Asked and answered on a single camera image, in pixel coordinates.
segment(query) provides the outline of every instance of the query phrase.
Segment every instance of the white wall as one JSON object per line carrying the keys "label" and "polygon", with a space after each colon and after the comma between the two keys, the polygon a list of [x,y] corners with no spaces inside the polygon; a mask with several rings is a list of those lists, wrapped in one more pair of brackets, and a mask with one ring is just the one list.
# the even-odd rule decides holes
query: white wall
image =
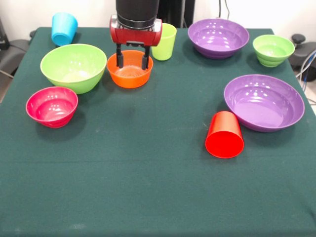
{"label": "white wall", "polygon": [[[227,0],[230,19],[246,28],[272,28],[291,37],[302,33],[316,41],[316,0]],[[28,39],[39,26],[51,26],[55,12],[72,13],[79,26],[107,27],[115,0],[0,0],[0,17],[10,40]],[[194,20],[218,16],[218,0],[196,0]],[[222,17],[226,17],[222,0]]]}
{"label": "white wall", "polygon": [[115,0],[0,0],[0,18],[9,40],[29,39],[40,26],[51,26],[59,11],[73,14],[79,27],[107,27]]}
{"label": "white wall", "polygon": [[[276,35],[290,38],[304,34],[316,41],[316,0],[227,0],[229,19],[246,28],[272,28]],[[218,17],[218,0],[196,0],[194,21]],[[222,18],[227,17],[222,0]]]}

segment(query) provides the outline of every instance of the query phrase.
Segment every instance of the blue cup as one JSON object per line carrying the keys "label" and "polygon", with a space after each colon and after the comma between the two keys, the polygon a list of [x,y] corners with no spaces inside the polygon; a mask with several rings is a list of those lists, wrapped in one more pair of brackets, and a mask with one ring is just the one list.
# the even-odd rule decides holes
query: blue cup
{"label": "blue cup", "polygon": [[55,45],[63,46],[71,44],[77,31],[78,22],[69,13],[59,12],[53,16],[51,39]]}

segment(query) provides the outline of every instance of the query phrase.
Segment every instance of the cup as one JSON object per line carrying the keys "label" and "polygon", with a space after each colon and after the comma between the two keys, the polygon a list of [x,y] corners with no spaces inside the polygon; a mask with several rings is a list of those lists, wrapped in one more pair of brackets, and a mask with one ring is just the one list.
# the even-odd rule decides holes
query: cup
{"label": "cup", "polygon": [[53,16],[51,39],[55,45],[63,46],[71,44],[74,39],[78,22],[69,13],[59,12]]}
{"label": "cup", "polygon": [[173,25],[163,23],[160,42],[152,47],[153,57],[157,60],[168,60],[172,56],[174,41],[176,39],[177,28]]}
{"label": "cup", "polygon": [[228,111],[216,113],[208,131],[205,147],[218,158],[233,158],[243,150],[243,139],[236,116]]}

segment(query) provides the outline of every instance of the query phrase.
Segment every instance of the yellow-green cup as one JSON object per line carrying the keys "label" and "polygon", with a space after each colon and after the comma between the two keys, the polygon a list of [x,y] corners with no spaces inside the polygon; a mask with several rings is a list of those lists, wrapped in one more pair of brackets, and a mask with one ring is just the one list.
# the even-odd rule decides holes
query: yellow-green cup
{"label": "yellow-green cup", "polygon": [[152,47],[153,57],[157,60],[168,60],[172,56],[177,29],[170,24],[162,24],[162,35],[157,46]]}

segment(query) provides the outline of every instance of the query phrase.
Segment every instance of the red cup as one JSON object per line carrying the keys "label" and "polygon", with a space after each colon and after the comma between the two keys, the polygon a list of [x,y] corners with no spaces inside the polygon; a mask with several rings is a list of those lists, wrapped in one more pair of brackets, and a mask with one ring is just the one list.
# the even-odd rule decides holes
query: red cup
{"label": "red cup", "polygon": [[216,113],[208,131],[205,147],[218,158],[233,158],[243,150],[243,139],[236,116],[228,111]]}

